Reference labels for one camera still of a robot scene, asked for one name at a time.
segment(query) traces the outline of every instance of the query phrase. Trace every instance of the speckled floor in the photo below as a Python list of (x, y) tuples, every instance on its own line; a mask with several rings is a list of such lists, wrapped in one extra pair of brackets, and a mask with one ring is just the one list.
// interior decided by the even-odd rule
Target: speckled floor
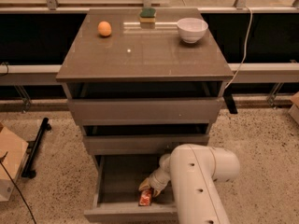
[[(217, 184), (231, 223), (298, 223), (299, 125), (287, 107), (237, 103), (238, 115), (220, 112), (209, 142), (232, 150), (241, 163), (237, 180)], [(37, 176), (17, 184), (38, 224), (88, 223), (83, 212), (93, 204), (96, 170), (70, 113), (0, 112), (0, 120), (25, 140), (35, 139), (44, 117), (52, 130), (40, 147)], [(9, 202), (0, 203), (0, 223), (33, 223), (16, 190)]]

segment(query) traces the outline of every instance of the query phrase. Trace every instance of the red package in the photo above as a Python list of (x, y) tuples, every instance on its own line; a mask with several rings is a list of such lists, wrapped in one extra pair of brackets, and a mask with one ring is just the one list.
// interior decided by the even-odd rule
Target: red package
[(152, 189), (144, 189), (141, 191), (139, 205), (140, 206), (149, 206), (151, 205), (151, 195)]

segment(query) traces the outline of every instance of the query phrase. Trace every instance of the white bowl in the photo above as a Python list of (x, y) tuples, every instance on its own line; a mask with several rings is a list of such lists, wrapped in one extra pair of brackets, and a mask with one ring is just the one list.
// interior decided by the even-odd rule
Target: white bowl
[(208, 28), (207, 23), (201, 19), (186, 18), (177, 23), (180, 38), (187, 43), (195, 43), (201, 39)]

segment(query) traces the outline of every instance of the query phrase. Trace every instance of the green object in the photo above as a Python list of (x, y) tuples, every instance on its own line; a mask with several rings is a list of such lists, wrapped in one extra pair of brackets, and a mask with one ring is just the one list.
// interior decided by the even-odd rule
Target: green object
[(156, 9), (155, 8), (142, 8), (140, 12), (141, 18), (155, 18), (156, 17)]

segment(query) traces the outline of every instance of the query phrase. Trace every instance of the black cable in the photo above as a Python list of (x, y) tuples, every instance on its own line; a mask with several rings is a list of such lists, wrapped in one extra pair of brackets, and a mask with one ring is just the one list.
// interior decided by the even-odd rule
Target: black cable
[(1, 64), (5, 65), (7, 67), (7, 71), (4, 74), (0, 74), (0, 77), (3, 77), (3, 76), (6, 76), (8, 74), (9, 68), (8, 68), (8, 63), (1, 63)]
[(32, 220), (33, 220), (34, 223), (36, 224), (36, 219), (35, 219), (35, 217), (34, 217), (32, 211), (31, 211), (31, 209), (30, 209), (28, 203), (27, 203), (26, 200), (24, 199), (24, 197), (23, 197), (23, 195), (21, 194), (21, 191), (19, 190), (17, 184), (13, 181), (13, 179), (11, 178), (10, 174), (8, 173), (6, 167), (5, 167), (5, 166), (3, 165), (3, 163), (2, 163), (2, 161), (4, 160), (4, 158), (5, 158), (6, 156), (7, 156), (7, 153), (6, 153), (5, 156), (3, 156), (2, 158), (0, 158), (0, 164), (1, 164), (1, 166), (3, 167), (3, 169), (6, 171), (6, 173), (7, 173), (8, 177), (9, 177), (9, 179), (11, 180), (11, 182), (13, 183), (13, 185), (15, 186), (15, 188), (17, 189), (17, 191), (19, 192), (19, 194), (21, 195), (22, 200), (24, 201), (24, 203), (26, 204), (26, 206), (27, 206), (27, 208), (28, 208), (28, 211), (30, 212), (30, 215), (31, 215)]

